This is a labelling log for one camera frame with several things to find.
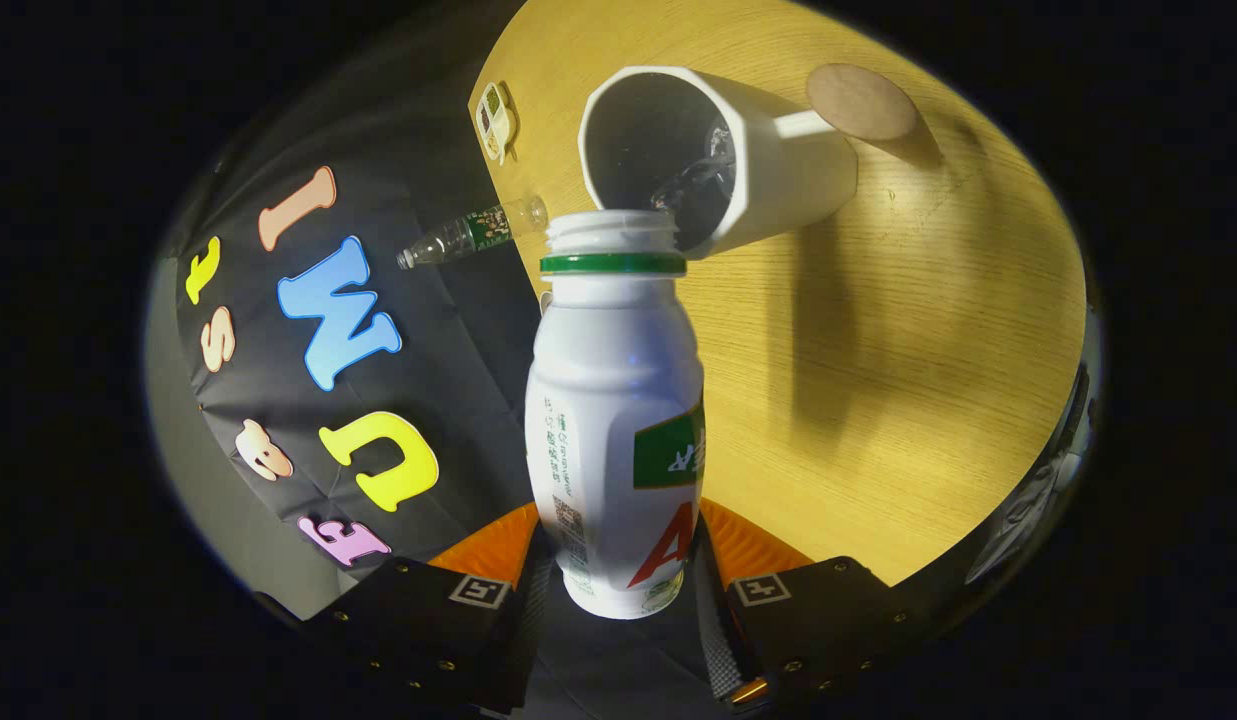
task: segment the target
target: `wooden table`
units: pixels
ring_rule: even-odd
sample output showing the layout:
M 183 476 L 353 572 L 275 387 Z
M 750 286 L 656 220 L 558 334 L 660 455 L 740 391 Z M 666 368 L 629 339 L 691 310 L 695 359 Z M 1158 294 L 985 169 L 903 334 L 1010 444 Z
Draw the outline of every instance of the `wooden table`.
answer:
M 857 195 L 834 218 L 690 265 L 678 292 L 706 369 L 704 495 L 814 560 L 854 555 L 894 584 L 1004 499 L 1071 388 L 1084 270 L 1024 155 L 924 69 L 782 0 L 529 0 L 470 106 L 505 83 L 521 127 L 490 177 L 500 199 L 537 193 L 557 216 L 595 209 L 578 124 L 618 68 L 685 66 L 807 106 L 824 63 L 897 83 L 943 162 L 851 141 Z M 548 288 L 546 236 L 517 247 Z

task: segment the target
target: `black fabric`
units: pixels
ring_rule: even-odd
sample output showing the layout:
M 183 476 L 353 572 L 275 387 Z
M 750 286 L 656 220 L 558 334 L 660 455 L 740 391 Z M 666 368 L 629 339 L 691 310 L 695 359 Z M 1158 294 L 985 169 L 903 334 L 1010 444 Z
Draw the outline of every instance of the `black fabric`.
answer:
M 515 5 L 468 10 L 460 19 L 434 20 L 461 24 L 468 32 L 485 27 L 491 45 Z M 532 500 L 521 418 L 539 318 L 512 246 L 439 268 L 404 272 L 395 264 L 395 252 L 412 245 L 423 228 L 499 202 L 466 114 L 482 56 L 471 46 L 439 41 L 447 33 L 435 28 L 435 35 L 398 33 L 367 47 L 272 111 L 266 127 L 247 134 L 216 163 L 210 200 L 193 204 L 194 226 L 176 228 L 169 246 L 179 261 L 176 306 L 190 384 L 242 481 L 286 523 L 303 516 L 317 523 L 359 521 L 398 555 L 421 560 Z M 438 63 L 426 75 L 413 69 L 419 53 Z M 310 181 L 322 165 L 334 173 L 333 207 L 296 221 L 267 252 L 259 213 Z M 344 292 L 376 292 L 372 313 L 393 319 L 403 346 L 348 366 L 325 392 L 303 364 L 320 320 L 286 318 L 276 283 L 298 277 L 353 234 L 361 240 L 370 280 Z M 221 244 L 219 268 L 199 304 L 192 304 L 182 281 L 193 256 L 205 260 L 214 236 Z M 220 372 L 210 374 L 199 338 L 218 306 L 231 313 L 238 348 Z M 367 500 L 354 475 L 397 465 L 397 448 L 376 440 L 345 468 L 317 435 L 322 427 L 338 429 L 377 409 L 412 423 L 440 465 L 435 486 L 395 512 Z M 271 482 L 240 460 L 235 435 L 244 419 L 257 421 L 289 456 L 293 478 Z M 362 576 L 382 557 L 366 555 L 349 572 Z

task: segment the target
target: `colorful foam letter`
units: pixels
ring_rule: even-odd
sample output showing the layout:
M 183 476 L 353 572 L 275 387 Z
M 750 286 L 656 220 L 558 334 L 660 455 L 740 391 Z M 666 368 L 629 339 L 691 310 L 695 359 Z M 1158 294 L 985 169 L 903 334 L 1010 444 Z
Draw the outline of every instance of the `colorful foam letter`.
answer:
M 192 272 L 187 273 L 187 297 L 190 297 L 193 306 L 200 304 L 200 292 L 214 280 L 216 265 L 221 256 L 220 246 L 219 238 L 210 238 L 210 249 L 205 251 L 205 262 L 200 262 L 199 255 L 192 259 Z
M 386 555 L 391 553 L 391 548 L 365 525 L 353 523 L 353 532 L 344 536 L 343 523 L 338 520 L 327 520 L 317 528 L 310 518 L 298 518 L 298 529 L 307 533 L 322 551 L 334 555 L 343 565 L 350 565 L 357 557 L 370 555 L 372 552 L 382 552 Z
M 252 419 L 244 421 L 244 429 L 235 435 L 235 450 L 254 473 L 271 482 L 276 482 L 276 475 L 288 478 L 294 474 L 294 464 L 278 447 L 271 445 L 271 435 Z
M 313 265 L 297 278 L 281 278 L 276 286 L 280 309 L 289 318 L 322 318 L 307 346 L 307 372 L 325 392 L 334 388 L 334 375 L 379 350 L 397 353 L 400 333 L 386 313 L 375 313 L 366 332 L 353 335 L 377 299 L 376 292 L 345 292 L 349 285 L 365 285 L 370 265 L 359 238 L 343 241 L 329 259 Z
M 379 438 L 393 442 L 404 454 L 404 461 L 377 475 L 359 473 L 356 484 L 374 505 L 395 512 L 400 501 L 426 492 L 440 478 L 435 453 L 418 431 L 402 416 L 382 411 L 353 419 L 338 431 L 320 428 L 320 442 L 325 443 L 325 450 L 343 465 L 353 464 L 354 450 Z
M 322 167 L 307 184 L 299 187 L 293 195 L 286 197 L 280 205 L 259 213 L 259 238 L 263 250 L 267 252 L 276 250 L 276 240 L 286 228 L 317 208 L 329 208 L 334 200 L 338 200 L 334 169 Z
M 685 560 L 685 554 L 690 551 L 690 538 L 694 536 L 694 515 L 691 512 L 694 510 L 689 502 L 682 502 L 682 506 L 677 507 L 675 515 L 672 516 L 672 523 L 667 526 L 667 529 L 663 529 L 663 537 L 654 546 L 654 552 L 646 557 L 644 564 L 640 567 L 640 570 L 636 570 L 636 575 L 631 583 L 627 583 L 627 588 L 649 579 L 654 570 L 670 560 Z M 668 555 L 672 541 L 675 541 L 675 551 Z
M 235 354 L 235 329 L 231 327 L 231 312 L 219 306 L 214 318 L 200 329 L 200 351 L 205 355 L 205 366 L 212 374 L 221 370 L 221 364 Z

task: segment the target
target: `plastic container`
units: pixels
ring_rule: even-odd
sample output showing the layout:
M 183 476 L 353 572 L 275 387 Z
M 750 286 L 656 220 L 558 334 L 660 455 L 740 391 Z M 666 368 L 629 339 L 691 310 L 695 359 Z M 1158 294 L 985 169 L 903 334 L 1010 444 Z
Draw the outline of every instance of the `plastic container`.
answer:
M 546 205 L 539 197 L 511 200 L 430 228 L 422 233 L 422 240 L 413 242 L 412 247 L 398 251 L 395 264 L 402 270 L 417 268 L 418 265 L 449 264 L 512 240 L 513 229 L 521 234 L 538 233 L 546 228 L 547 221 Z
M 529 478 L 569 596 L 601 619 L 674 600 L 703 492 L 703 365 L 674 233 L 664 213 L 564 215 L 541 261 L 553 297 L 526 386 Z

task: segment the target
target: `small water bottle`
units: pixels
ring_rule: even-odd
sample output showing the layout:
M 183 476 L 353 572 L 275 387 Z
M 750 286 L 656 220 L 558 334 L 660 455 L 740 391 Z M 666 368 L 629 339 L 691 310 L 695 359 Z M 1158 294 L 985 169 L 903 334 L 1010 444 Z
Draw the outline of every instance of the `small water bottle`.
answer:
M 546 228 L 547 221 L 546 205 L 539 197 L 507 202 L 432 228 L 413 247 L 400 251 L 395 261 L 402 270 L 449 264 L 512 240 L 512 228 L 517 233 L 537 233 Z
M 529 481 L 569 598 L 644 619 L 685 580 L 706 459 L 703 365 L 667 213 L 550 220 L 554 292 L 524 390 Z

